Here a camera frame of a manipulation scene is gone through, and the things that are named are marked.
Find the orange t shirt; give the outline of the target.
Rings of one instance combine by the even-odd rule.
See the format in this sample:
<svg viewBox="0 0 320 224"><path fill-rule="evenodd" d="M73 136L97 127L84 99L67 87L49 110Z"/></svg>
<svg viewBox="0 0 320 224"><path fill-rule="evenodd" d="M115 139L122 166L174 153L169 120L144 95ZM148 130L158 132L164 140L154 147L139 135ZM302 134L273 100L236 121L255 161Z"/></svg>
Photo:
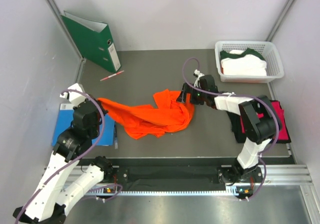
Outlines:
<svg viewBox="0 0 320 224"><path fill-rule="evenodd" d="M165 89L153 94L156 107L150 104L128 106L107 98L98 98L108 115L120 124L131 138L138 140L147 135L157 138L166 133L186 129L193 119L195 106L177 102L180 91Z"/></svg>

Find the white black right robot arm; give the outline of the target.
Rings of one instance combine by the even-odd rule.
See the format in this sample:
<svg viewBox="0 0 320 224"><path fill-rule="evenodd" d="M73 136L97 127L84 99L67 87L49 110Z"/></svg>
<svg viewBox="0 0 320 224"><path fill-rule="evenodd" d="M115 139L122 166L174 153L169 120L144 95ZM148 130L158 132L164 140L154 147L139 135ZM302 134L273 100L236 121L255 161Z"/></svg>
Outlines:
<svg viewBox="0 0 320 224"><path fill-rule="evenodd" d="M185 82L176 101L203 105L240 118L240 129L245 132L244 145L231 166L233 182L244 182L256 169L265 147L279 137L281 119L270 99L265 95L242 96L218 91L211 75L195 74L194 84Z"/></svg>

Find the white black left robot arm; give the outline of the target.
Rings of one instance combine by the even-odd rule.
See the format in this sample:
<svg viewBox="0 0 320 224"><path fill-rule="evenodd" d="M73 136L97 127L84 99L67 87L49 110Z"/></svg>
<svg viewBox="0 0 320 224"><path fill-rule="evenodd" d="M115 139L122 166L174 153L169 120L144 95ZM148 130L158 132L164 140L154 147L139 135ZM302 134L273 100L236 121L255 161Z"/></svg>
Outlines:
<svg viewBox="0 0 320 224"><path fill-rule="evenodd" d="M96 157L87 170L70 186L67 178L79 161L99 142L106 110L92 96L77 91L80 99L70 100L73 120L57 139L50 160L35 192L27 203L13 212L19 223L64 223L71 209L99 182L113 178L113 168L104 156Z"/></svg>

